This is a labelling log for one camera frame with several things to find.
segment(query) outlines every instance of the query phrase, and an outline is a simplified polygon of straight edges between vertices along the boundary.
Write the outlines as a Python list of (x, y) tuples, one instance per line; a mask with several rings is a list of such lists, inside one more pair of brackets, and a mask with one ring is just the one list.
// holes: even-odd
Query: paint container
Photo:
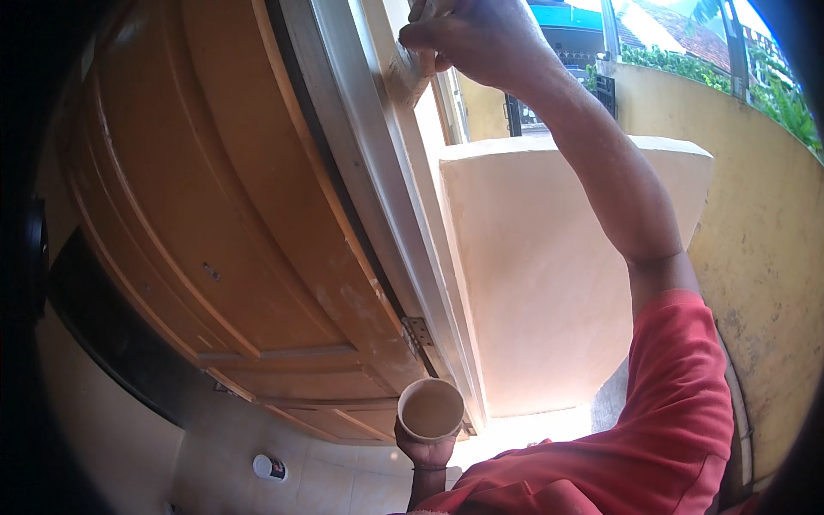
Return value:
[(283, 483), (288, 477), (285, 463), (277, 458), (270, 458), (263, 454), (255, 456), (255, 460), (252, 462), (252, 468), (258, 477), (265, 480)]
[(413, 382), (398, 400), (398, 418), (403, 429), (421, 443), (446, 440), (461, 427), (463, 398), (454, 386), (428, 377)]

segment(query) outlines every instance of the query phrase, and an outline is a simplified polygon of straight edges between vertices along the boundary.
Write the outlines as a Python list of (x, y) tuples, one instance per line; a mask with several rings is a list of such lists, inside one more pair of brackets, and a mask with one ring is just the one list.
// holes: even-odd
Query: yellow wall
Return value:
[(481, 86), (463, 73), (458, 73), (461, 94), (466, 107), (466, 124), (472, 141), (490, 138), (509, 138), (509, 122), (503, 105), (503, 92)]
[(616, 80), (624, 131), (715, 156), (689, 254), (741, 382), (759, 480), (792, 445), (824, 363), (824, 168), (730, 95), (650, 68), (599, 71)]

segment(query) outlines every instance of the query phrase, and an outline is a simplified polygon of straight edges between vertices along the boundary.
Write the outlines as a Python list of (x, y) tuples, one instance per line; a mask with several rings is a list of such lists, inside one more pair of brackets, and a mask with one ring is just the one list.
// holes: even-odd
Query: sky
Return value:
[[(651, 3), (658, 4), (664, 7), (675, 7), (675, 4), (678, 6), (683, 6), (686, 3), (696, 3), (697, 0), (694, 2), (691, 0), (648, 0)], [(579, 7), (581, 9), (586, 9), (588, 11), (595, 11), (601, 12), (601, 0), (566, 0), (566, 2), (572, 6)], [(618, 8), (621, 4), (622, 0), (612, 0), (613, 6)], [(735, 10), (738, 13), (738, 20), (741, 22), (742, 25), (748, 26), (753, 29), (755, 32), (758, 32), (763, 35), (772, 36), (772, 33), (767, 28), (766, 24), (763, 22), (760, 16), (755, 9), (747, 2), (747, 0), (733, 0), (733, 5), (735, 6)]]

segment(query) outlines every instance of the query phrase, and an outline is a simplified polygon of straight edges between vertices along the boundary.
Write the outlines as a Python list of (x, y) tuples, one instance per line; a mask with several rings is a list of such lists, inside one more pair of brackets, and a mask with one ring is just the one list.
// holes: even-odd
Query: tiled floor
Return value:
[[(409, 502), (412, 463), (396, 447), (347, 447), (310, 437), (226, 394), (193, 393), (172, 502), (197, 515), (386, 515)], [(255, 476), (257, 454), (288, 468), (278, 484)], [(447, 473), (447, 486), (461, 474)]]

